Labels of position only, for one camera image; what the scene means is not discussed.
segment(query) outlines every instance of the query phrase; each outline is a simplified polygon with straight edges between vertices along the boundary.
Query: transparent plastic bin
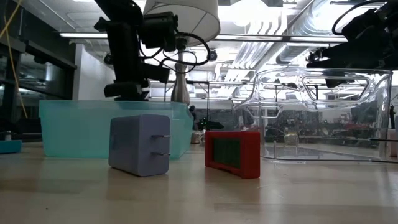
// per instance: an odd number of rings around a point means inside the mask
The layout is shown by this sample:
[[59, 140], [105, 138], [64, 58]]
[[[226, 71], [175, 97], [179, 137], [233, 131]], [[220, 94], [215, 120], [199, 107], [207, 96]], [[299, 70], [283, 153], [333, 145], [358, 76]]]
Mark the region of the transparent plastic bin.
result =
[[263, 71], [234, 106], [235, 128], [261, 132], [262, 157], [384, 160], [391, 78], [383, 70]]
[[171, 159], [178, 159], [190, 148], [193, 118], [183, 103], [42, 100], [39, 116], [44, 153], [50, 157], [108, 158], [111, 119], [140, 114], [170, 118]]

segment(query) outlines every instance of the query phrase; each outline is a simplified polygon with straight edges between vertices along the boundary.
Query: ceiling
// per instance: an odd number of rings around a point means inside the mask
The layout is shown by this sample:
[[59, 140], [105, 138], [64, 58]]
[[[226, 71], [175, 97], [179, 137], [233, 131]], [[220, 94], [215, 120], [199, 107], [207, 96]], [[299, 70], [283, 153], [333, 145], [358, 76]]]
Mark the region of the ceiling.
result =
[[[240, 0], [240, 4], [249, 4], [249, 2], [257, 2], [261, 4], [262, 0]], [[232, 21], [234, 13], [229, 11], [231, 6], [219, 6], [218, 13], [221, 21], [222, 34], [295, 34], [297, 35], [296, 23], [302, 24], [311, 23], [312, 26], [317, 26], [317, 31], [322, 31], [321, 35], [330, 35], [329, 23], [334, 22], [340, 14], [345, 12], [345, 8], [338, 8], [339, 10], [329, 10], [331, 7], [329, 2], [331, 0], [314, 0], [311, 7], [304, 11], [299, 19], [294, 19], [311, 0], [296, 0], [296, 4], [286, 4], [283, 7], [268, 7], [267, 11], [257, 12], [257, 19], [250, 21], [250, 23], [241, 21]], [[143, 8], [145, 0], [137, 0], [138, 5]], [[97, 32], [93, 26], [98, 21], [98, 18], [106, 17], [101, 9], [93, 0], [25, 0], [22, 5], [31, 13], [44, 22], [54, 27], [59, 32]], [[255, 11], [256, 7], [249, 7], [246, 11], [250, 15], [251, 11]], [[305, 34], [300, 35], [314, 35], [305, 30]], [[109, 45], [107, 40], [71, 40], [72, 42], [82, 43], [86, 50], [95, 56], [98, 60], [103, 60], [103, 57], [109, 52]], [[292, 57], [290, 64], [303, 65], [305, 63], [305, 54], [311, 49], [309, 46], [291, 47], [287, 44], [273, 44], [273, 43], [247, 43], [247, 42], [225, 42], [225, 41], [210, 41], [208, 45], [212, 49], [216, 49], [218, 59], [215, 62], [207, 63], [204, 66], [197, 67], [196, 73], [189, 74], [191, 80], [212, 80], [212, 81], [249, 81], [253, 79], [253, 70], [264, 70], [285, 65], [276, 65], [278, 60], [276, 58], [281, 52], [294, 50], [294, 54], [290, 52]], [[198, 56], [206, 56], [203, 47], [195, 47], [191, 49]], [[146, 50], [147, 55], [156, 50]], [[237, 87], [230, 86], [212, 86], [210, 97], [230, 97], [236, 94]], [[196, 86], [194, 92], [203, 94], [205, 91], [202, 87]], [[238, 91], [243, 96], [248, 96], [251, 90], [247, 88]]]

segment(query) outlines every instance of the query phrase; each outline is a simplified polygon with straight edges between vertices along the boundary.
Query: lamp shade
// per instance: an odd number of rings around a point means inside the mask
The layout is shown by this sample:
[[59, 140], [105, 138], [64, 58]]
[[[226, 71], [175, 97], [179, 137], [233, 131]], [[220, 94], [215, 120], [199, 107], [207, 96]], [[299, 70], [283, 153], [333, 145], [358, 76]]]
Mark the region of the lamp shade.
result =
[[[147, 0], [144, 15], [173, 12], [178, 15], [178, 30], [198, 35], [205, 42], [220, 34], [217, 0]], [[200, 44], [189, 38], [188, 46]]]

